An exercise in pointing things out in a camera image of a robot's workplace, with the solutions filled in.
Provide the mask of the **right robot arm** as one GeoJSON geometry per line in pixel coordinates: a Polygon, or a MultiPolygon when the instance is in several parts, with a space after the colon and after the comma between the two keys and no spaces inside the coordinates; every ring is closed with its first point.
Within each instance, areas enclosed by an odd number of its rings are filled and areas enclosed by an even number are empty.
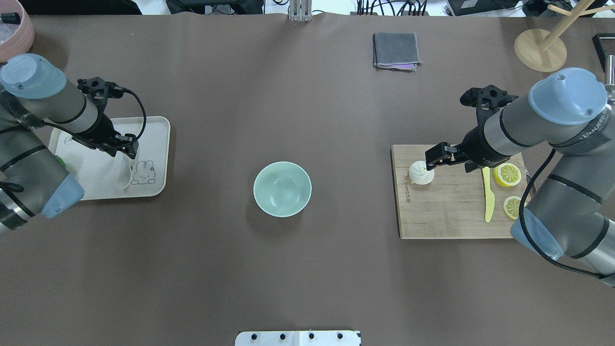
{"type": "Polygon", "coordinates": [[[521,196],[510,234],[551,265],[614,287],[615,224],[600,213],[615,185],[614,98],[606,85],[573,67],[521,97],[489,85],[468,89],[460,103],[475,108],[477,126],[459,144],[426,151],[427,169],[495,169],[548,144],[551,153],[521,196]]]}

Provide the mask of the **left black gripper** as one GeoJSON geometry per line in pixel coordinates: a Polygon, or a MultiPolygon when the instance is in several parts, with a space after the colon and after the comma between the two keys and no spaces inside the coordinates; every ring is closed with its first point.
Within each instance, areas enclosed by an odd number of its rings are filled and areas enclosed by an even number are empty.
{"type": "Polygon", "coordinates": [[[92,127],[77,133],[77,142],[90,149],[98,149],[115,157],[118,152],[130,160],[136,159],[139,143],[137,136],[130,133],[121,134],[114,129],[112,121],[104,114],[99,114],[92,127]]]}

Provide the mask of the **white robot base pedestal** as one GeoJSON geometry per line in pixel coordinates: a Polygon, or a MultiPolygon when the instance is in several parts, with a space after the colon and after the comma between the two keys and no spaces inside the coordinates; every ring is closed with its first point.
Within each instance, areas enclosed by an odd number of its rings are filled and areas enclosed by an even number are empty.
{"type": "Polygon", "coordinates": [[[353,330],[244,331],[235,346],[360,346],[361,333],[353,330]]]}

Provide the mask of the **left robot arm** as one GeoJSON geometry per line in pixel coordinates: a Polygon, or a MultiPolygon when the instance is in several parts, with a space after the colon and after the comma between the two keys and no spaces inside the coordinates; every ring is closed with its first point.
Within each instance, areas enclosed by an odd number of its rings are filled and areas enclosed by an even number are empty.
{"type": "Polygon", "coordinates": [[[137,154],[140,134],[121,134],[105,114],[109,99],[136,93],[100,77],[74,85],[48,59],[22,53],[1,68],[0,227],[17,230],[36,215],[53,218],[85,191],[35,134],[50,126],[110,156],[137,154]]]}

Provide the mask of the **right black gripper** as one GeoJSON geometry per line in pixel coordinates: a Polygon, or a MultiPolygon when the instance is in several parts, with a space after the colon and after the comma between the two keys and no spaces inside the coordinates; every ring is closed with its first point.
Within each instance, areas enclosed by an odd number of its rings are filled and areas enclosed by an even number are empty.
{"type": "Polygon", "coordinates": [[[448,142],[440,142],[425,151],[427,171],[440,166],[464,164],[464,171],[471,173],[483,167],[496,167],[509,159],[509,156],[502,155],[488,144],[481,126],[470,130],[461,144],[452,146],[448,142]]]}

